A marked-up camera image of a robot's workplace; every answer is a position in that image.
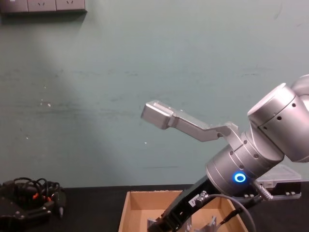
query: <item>painted wall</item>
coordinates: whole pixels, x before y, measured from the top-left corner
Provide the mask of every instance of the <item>painted wall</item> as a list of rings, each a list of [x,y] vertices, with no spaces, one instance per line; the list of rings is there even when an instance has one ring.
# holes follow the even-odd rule
[[[86,2],[87,15],[2,19],[1,182],[194,183],[225,141],[156,129],[147,101],[246,130],[257,101],[309,73],[306,0]]]

